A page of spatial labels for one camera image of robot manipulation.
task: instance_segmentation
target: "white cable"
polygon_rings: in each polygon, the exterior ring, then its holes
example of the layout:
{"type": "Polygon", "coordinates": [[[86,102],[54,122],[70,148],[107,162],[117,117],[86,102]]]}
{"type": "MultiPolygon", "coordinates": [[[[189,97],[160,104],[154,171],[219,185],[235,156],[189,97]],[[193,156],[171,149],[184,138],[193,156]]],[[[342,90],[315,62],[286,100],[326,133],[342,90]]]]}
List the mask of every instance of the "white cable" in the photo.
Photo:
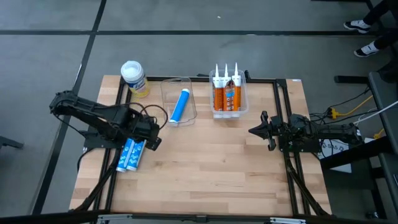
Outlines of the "white cable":
{"type": "Polygon", "coordinates": [[[396,105],[397,103],[398,103],[398,101],[396,101],[395,103],[392,103],[390,106],[384,108],[383,110],[380,110],[380,111],[378,111],[377,113],[372,114],[371,116],[365,117],[364,119],[361,119],[361,120],[359,120],[359,121],[354,122],[354,124],[355,124],[355,125],[358,125],[359,122],[365,121],[365,120],[367,120],[367,119],[369,119],[369,118],[371,118],[371,117],[373,117],[373,116],[375,116],[375,115],[378,115],[379,113],[382,113],[382,112],[384,112],[385,110],[388,110],[390,107],[396,105]]]}
{"type": "MultiPolygon", "coordinates": [[[[372,108],[372,109],[368,110],[367,113],[369,113],[369,112],[371,112],[371,111],[374,111],[374,110],[377,110],[377,108],[372,108]]],[[[365,115],[366,115],[366,114],[362,114],[362,115],[358,118],[358,121],[361,120],[365,115]]]]}

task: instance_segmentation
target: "shoe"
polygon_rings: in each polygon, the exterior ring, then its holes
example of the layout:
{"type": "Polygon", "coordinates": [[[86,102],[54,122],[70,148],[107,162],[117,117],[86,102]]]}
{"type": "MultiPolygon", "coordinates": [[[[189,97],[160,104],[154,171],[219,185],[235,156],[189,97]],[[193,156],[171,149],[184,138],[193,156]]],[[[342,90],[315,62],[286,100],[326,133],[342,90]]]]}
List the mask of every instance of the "shoe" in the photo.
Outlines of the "shoe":
{"type": "Polygon", "coordinates": [[[362,20],[345,22],[344,27],[349,30],[356,30],[356,31],[360,32],[361,34],[365,34],[365,33],[369,32],[369,30],[371,29],[371,26],[367,25],[362,20]]]}
{"type": "Polygon", "coordinates": [[[374,42],[371,42],[370,44],[364,46],[363,48],[354,51],[354,54],[357,57],[368,57],[368,56],[374,55],[378,52],[379,52],[379,49],[377,49],[374,46],[374,42]]]}

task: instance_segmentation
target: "gray floor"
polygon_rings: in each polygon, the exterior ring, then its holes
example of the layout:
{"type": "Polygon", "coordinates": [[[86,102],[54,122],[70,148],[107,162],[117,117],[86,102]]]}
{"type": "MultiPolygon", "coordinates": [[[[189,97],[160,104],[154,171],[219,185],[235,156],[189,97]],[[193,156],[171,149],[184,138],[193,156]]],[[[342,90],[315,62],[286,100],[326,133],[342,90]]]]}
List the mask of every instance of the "gray floor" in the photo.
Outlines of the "gray floor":
{"type": "MultiPolygon", "coordinates": [[[[100,0],[0,0],[0,29],[91,29],[99,4],[100,0]]],[[[344,21],[367,12],[363,3],[308,0],[115,0],[108,1],[99,29],[343,30],[344,21]]],[[[384,20],[390,21],[388,15],[384,20]]],[[[21,151],[0,150],[0,217],[30,212],[59,127],[48,105],[55,92],[73,86],[87,40],[87,36],[0,36],[0,135],[25,142],[21,151]]],[[[333,76],[366,76],[389,61],[388,50],[369,58],[353,55],[371,41],[358,36],[97,36],[79,95],[95,100],[102,76],[119,75],[127,60],[139,61],[150,76],[195,76],[208,73],[215,63],[238,62],[252,77],[302,79],[310,112],[323,112],[365,88],[337,85],[333,76]]],[[[365,98],[340,106],[339,111],[348,111],[365,98]]],[[[373,107],[371,102],[359,111],[373,107]]],[[[71,124],[86,128],[76,120],[71,124]]],[[[359,127],[372,137],[382,125],[376,117],[359,127]]],[[[68,210],[82,145],[83,138],[69,129],[45,213],[68,210]]],[[[338,200],[347,197],[343,190],[328,192],[335,215],[360,219],[372,209],[362,190],[348,194],[354,195],[352,205],[338,200]]]]}

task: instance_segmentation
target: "white nozzle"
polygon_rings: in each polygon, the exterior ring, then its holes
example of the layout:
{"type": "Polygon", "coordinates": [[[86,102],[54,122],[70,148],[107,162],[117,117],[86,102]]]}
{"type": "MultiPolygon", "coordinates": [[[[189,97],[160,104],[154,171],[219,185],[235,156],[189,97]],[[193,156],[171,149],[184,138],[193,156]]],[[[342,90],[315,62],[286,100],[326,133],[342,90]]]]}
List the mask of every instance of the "white nozzle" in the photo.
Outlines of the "white nozzle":
{"type": "Polygon", "coordinates": [[[235,74],[234,76],[238,76],[238,63],[235,63],[235,74]]]}
{"type": "Polygon", "coordinates": [[[228,67],[227,67],[226,64],[225,64],[225,73],[224,73],[224,76],[225,76],[225,77],[228,77],[228,67]]]}
{"type": "Polygon", "coordinates": [[[218,65],[216,64],[216,78],[218,78],[218,65]]]}

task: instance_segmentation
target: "caulk tube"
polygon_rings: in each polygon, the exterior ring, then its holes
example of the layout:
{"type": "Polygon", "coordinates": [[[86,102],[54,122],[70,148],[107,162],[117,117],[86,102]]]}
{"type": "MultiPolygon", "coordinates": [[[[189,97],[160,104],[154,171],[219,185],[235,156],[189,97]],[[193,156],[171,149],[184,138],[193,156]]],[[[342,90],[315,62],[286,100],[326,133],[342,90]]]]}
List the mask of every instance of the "caulk tube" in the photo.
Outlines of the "caulk tube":
{"type": "Polygon", "coordinates": [[[175,105],[172,117],[170,118],[171,123],[178,123],[180,121],[182,113],[185,109],[185,105],[187,104],[187,101],[189,99],[189,94],[190,91],[187,88],[181,91],[181,95],[178,98],[177,105],[175,105]]]}
{"type": "MultiPolygon", "coordinates": [[[[228,67],[225,64],[225,73],[224,77],[221,79],[223,84],[223,111],[232,111],[233,107],[233,89],[232,89],[232,80],[228,77],[228,67]]],[[[231,114],[223,113],[223,118],[230,118],[231,114]]]]}
{"type": "MultiPolygon", "coordinates": [[[[216,64],[216,77],[213,77],[213,101],[214,110],[223,110],[223,82],[221,77],[218,76],[218,65],[216,64]]],[[[214,114],[214,118],[222,118],[222,114],[214,114]]]]}
{"type": "MultiPolygon", "coordinates": [[[[234,105],[233,111],[241,110],[241,86],[242,86],[242,77],[238,75],[238,63],[235,63],[235,73],[232,76],[232,81],[234,81],[234,105]]],[[[239,113],[233,113],[233,117],[239,117],[239,113]]]]}
{"type": "Polygon", "coordinates": [[[127,169],[127,162],[129,161],[131,152],[134,147],[134,141],[130,138],[127,139],[122,154],[120,155],[119,158],[119,163],[118,166],[116,167],[116,170],[119,172],[125,172],[127,169]]]}
{"type": "Polygon", "coordinates": [[[147,141],[143,140],[142,142],[135,142],[134,147],[132,148],[132,152],[130,158],[127,163],[127,169],[136,171],[138,168],[138,163],[141,159],[142,152],[144,152],[144,146],[147,141]]]}

